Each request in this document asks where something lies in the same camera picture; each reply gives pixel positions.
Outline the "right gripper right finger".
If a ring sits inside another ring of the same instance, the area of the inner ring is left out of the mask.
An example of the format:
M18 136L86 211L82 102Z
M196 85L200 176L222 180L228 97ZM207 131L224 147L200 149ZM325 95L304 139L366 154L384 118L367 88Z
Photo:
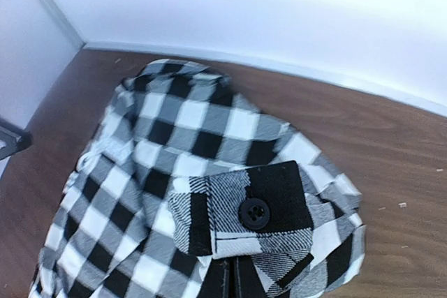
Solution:
M237 298L266 298L250 256L237 257L234 261L234 294Z

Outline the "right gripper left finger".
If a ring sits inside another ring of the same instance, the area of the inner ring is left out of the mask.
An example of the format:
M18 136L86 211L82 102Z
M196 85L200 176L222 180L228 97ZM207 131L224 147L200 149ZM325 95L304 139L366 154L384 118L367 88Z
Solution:
M230 298L233 296L231 258L213 260L202 284L202 298Z

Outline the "black white plaid shirt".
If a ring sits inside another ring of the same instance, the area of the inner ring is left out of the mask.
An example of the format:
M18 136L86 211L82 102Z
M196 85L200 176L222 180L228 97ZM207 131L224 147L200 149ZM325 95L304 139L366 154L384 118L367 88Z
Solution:
M30 297L202 297L213 260L250 256L266 297L358 275L361 194L288 122L191 61L115 89L63 189Z

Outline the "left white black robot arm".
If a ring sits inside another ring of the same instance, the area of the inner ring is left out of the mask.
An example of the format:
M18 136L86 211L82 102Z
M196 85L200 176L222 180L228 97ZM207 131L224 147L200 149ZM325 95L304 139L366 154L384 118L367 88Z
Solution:
M1 118L1 160L28 149L33 144L33 136L8 120Z

